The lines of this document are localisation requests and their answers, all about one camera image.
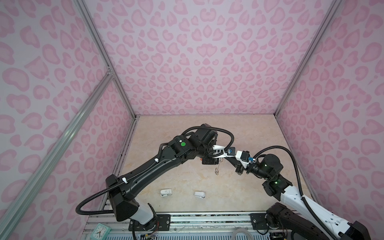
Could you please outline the silver carabiner keyring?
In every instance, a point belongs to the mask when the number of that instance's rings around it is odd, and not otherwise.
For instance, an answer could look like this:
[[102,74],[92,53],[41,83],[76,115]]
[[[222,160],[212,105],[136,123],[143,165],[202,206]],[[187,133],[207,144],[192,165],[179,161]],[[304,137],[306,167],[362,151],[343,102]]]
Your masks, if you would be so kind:
[[218,176],[219,173],[220,173],[220,164],[221,164],[222,161],[223,161],[222,158],[219,158],[219,159],[218,159],[218,164],[217,164],[217,166],[216,166],[216,168],[215,168],[215,174],[216,174],[217,176]]

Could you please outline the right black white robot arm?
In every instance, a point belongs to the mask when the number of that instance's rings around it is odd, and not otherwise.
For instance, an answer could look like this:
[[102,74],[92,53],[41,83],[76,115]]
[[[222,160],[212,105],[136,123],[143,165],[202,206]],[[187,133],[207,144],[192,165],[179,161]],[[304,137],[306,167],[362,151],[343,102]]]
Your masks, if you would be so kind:
[[368,229],[362,223],[351,223],[308,199],[301,188],[281,175],[283,165],[273,154],[262,155],[262,161],[251,158],[248,152],[224,154],[241,174],[247,172],[263,179],[268,196],[278,200],[267,210],[270,229],[285,228],[307,240],[369,240]]

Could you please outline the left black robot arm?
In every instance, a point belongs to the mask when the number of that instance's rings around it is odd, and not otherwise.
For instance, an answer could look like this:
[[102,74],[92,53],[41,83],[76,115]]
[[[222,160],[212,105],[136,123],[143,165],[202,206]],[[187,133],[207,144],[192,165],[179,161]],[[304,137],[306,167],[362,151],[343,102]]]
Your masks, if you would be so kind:
[[150,183],[171,169],[196,157],[207,158],[213,150],[218,129],[207,124],[192,127],[171,141],[164,143],[156,156],[122,176],[110,175],[107,187],[117,186],[108,191],[112,212],[118,222],[134,219],[142,225],[155,218],[150,204],[141,204],[135,197]]

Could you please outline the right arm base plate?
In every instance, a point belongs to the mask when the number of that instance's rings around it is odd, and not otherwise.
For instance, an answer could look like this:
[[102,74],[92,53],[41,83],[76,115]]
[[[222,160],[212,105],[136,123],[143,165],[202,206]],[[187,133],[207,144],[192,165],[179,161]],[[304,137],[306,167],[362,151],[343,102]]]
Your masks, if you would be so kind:
[[267,224],[266,215],[267,213],[251,213],[250,214],[253,230],[267,231],[270,229]]

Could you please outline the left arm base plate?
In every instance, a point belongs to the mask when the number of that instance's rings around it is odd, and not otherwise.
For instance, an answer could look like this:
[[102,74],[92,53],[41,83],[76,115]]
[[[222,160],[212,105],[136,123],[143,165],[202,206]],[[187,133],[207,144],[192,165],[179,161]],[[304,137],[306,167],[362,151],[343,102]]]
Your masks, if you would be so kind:
[[135,232],[154,232],[154,231],[168,231],[170,229],[171,215],[160,214],[155,215],[148,223],[142,225],[138,221],[131,220],[129,224],[129,231]]

